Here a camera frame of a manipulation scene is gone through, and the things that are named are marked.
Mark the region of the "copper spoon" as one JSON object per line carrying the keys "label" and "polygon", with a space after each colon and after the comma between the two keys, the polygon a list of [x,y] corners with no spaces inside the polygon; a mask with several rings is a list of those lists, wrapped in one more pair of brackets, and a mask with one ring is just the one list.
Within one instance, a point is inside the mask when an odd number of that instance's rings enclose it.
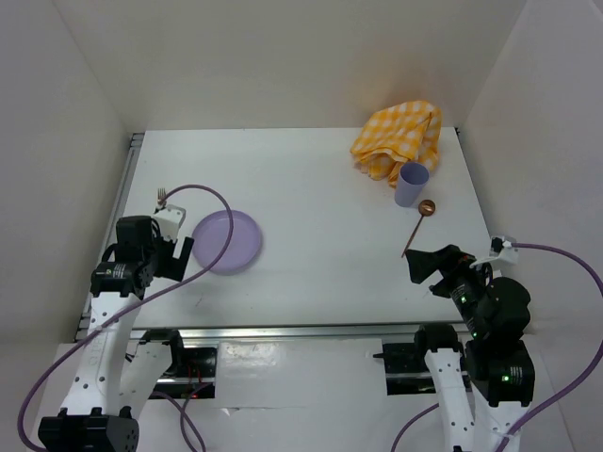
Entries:
{"label": "copper spoon", "polygon": [[416,226],[414,227],[412,233],[410,234],[407,243],[404,246],[404,249],[401,253],[401,257],[404,257],[404,255],[406,254],[407,250],[410,248],[413,240],[416,237],[417,231],[421,225],[421,223],[423,222],[424,218],[428,218],[430,216],[432,216],[435,211],[436,211],[436,204],[433,200],[422,200],[417,207],[417,211],[419,213],[419,219],[416,223]]}

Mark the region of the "copper fork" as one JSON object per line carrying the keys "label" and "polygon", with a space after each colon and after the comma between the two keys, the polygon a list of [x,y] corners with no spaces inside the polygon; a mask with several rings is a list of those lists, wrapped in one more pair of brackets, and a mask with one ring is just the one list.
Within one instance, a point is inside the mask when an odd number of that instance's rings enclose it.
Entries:
{"label": "copper fork", "polygon": [[158,209],[162,209],[165,207],[166,197],[167,197],[166,189],[164,187],[160,187],[157,190],[157,208]]}

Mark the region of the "purple cup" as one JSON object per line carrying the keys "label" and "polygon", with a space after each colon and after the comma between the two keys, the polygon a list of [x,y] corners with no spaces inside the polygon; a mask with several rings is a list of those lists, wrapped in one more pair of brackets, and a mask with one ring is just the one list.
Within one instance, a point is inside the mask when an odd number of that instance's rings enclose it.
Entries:
{"label": "purple cup", "polygon": [[395,203],[401,207],[412,206],[429,179],[430,172],[422,164],[417,162],[403,164],[398,173]]}

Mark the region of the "yellow checkered cloth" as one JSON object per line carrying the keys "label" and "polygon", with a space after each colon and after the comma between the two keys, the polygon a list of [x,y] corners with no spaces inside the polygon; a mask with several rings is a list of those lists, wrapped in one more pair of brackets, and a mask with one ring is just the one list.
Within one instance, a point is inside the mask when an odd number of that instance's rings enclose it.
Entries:
{"label": "yellow checkered cloth", "polygon": [[407,163],[436,169],[442,111],[427,101],[393,105],[371,115],[350,147],[353,165],[370,179],[397,186],[399,171]]}

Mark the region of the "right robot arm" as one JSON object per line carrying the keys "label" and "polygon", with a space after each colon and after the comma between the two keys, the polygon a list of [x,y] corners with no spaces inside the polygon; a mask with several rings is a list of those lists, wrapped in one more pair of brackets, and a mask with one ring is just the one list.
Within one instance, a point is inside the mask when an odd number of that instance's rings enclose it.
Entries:
{"label": "right robot arm", "polygon": [[470,334],[466,343],[444,323],[420,326],[411,347],[415,365],[434,383],[447,451],[493,451],[503,441],[519,448],[510,431],[530,410],[535,369],[522,340],[530,323],[530,294],[519,282],[497,277],[496,266],[513,265],[518,250],[495,237],[478,259],[448,245],[437,251],[406,250],[412,283],[434,273],[431,293],[453,301]]}

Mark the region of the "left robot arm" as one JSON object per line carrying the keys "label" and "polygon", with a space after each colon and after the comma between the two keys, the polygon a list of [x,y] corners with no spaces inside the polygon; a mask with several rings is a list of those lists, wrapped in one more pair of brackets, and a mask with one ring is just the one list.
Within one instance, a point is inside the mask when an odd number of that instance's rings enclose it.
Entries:
{"label": "left robot arm", "polygon": [[48,451],[133,451],[145,397],[162,373],[175,376],[187,364],[176,331],[150,333],[142,350],[126,357],[139,301],[156,278],[183,280],[193,239],[174,253],[186,212],[169,205],[150,216],[120,218],[116,240],[90,278],[90,326],[72,386],[57,415],[38,429]]}

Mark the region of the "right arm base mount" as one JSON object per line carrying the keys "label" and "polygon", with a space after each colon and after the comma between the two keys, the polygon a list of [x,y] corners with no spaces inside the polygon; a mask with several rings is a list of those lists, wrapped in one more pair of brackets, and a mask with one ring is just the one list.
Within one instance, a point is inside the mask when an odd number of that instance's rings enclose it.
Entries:
{"label": "right arm base mount", "polygon": [[435,345],[443,345],[461,353],[460,371],[465,389],[470,391],[470,383],[464,371],[464,352],[457,331],[451,324],[421,324],[411,342],[382,344],[382,351],[372,358],[383,364],[386,391],[389,396],[434,394],[435,386],[425,364],[428,350],[435,351]]}

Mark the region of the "aluminium table frame rail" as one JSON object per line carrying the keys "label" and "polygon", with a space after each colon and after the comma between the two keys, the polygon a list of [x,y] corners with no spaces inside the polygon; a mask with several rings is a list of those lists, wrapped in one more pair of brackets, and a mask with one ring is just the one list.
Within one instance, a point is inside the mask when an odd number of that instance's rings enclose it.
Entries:
{"label": "aluminium table frame rail", "polygon": [[[183,234],[229,205],[259,225],[263,247],[233,276],[206,274],[175,291],[157,280],[137,331],[176,327],[215,338],[408,331],[459,323],[453,303],[415,285],[401,257],[419,214],[355,169],[353,128],[149,131],[123,201],[150,213],[156,191],[187,211]],[[489,238],[455,129],[440,136],[441,162],[422,191],[435,214],[412,245],[480,254]]]}

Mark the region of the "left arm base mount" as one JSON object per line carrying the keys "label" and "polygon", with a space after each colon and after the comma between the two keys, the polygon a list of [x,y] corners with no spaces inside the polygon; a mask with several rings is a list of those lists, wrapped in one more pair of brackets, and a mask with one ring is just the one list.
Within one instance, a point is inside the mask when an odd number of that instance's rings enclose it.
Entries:
{"label": "left arm base mount", "polygon": [[152,342],[159,342],[170,350],[171,363],[158,378],[154,391],[174,399],[212,399],[215,397],[215,377],[218,364],[216,346],[187,347],[179,330],[147,330],[130,343],[125,352],[127,366],[140,355],[140,349]]}

